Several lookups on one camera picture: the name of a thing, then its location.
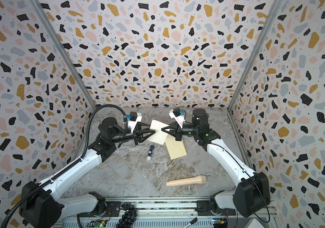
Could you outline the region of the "cream paper envelope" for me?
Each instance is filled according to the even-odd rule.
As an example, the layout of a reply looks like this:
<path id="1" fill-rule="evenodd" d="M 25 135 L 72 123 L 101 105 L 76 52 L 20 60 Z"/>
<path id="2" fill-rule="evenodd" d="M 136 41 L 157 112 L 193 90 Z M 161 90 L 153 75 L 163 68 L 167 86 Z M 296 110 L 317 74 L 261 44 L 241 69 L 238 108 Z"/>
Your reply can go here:
<path id="1" fill-rule="evenodd" d="M 152 120 L 150 130 L 154 130 L 155 133 L 150 136 L 147 140 L 153 143 L 164 145 L 168 134 L 163 132 L 161 129 L 167 126 L 169 125 L 156 120 Z"/>

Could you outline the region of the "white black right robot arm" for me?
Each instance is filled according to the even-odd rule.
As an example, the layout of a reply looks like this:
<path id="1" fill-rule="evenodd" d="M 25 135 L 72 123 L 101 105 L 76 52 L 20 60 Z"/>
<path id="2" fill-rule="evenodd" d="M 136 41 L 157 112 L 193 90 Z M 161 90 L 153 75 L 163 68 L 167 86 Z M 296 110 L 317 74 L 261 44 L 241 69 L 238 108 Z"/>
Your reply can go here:
<path id="1" fill-rule="evenodd" d="M 209 114 L 204 109 L 194 109 L 190 122 L 185 120 L 184 110 L 178 107 L 170 110 L 169 116 L 175 121 L 161 130 L 176 141 L 181 141 L 183 136 L 193 137 L 233 180 L 236 186 L 234 192 L 220 192 L 213 197 L 213 202 L 220 209 L 236 209 L 248 218 L 268 208 L 271 200 L 267 175 L 248 167 L 229 149 L 221 136 L 210 127 Z"/>

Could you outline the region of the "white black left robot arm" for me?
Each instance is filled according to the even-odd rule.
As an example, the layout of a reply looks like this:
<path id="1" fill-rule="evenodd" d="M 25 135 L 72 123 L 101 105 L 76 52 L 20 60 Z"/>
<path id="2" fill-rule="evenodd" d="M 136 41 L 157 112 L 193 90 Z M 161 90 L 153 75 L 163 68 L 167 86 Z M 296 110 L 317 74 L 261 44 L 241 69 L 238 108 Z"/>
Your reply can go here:
<path id="1" fill-rule="evenodd" d="M 85 155 L 40 183 L 29 182 L 23 187 L 23 197 L 31 192 L 34 194 L 20 205 L 19 214 L 34 228 L 50 228 L 58 221 L 80 213 L 103 214 L 105 198 L 98 193 L 90 192 L 71 198 L 62 195 L 91 169 L 105 162 L 122 143 L 134 141 L 139 144 L 155 133 L 150 125 L 141 122 L 141 116 L 126 116 L 124 127 L 119 126 L 114 117 L 108 117 L 99 124 L 98 129 L 99 134 L 87 147 Z"/>

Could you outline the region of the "pale yellow letter paper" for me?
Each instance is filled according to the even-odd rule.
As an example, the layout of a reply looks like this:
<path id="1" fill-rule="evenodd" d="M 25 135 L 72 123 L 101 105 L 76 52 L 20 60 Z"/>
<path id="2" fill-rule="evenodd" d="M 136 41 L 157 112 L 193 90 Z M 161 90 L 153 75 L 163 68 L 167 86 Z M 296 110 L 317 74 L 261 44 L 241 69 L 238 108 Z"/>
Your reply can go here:
<path id="1" fill-rule="evenodd" d="M 167 135 L 165 145 L 172 160 L 187 155 L 183 141 L 176 141 L 171 135 Z"/>

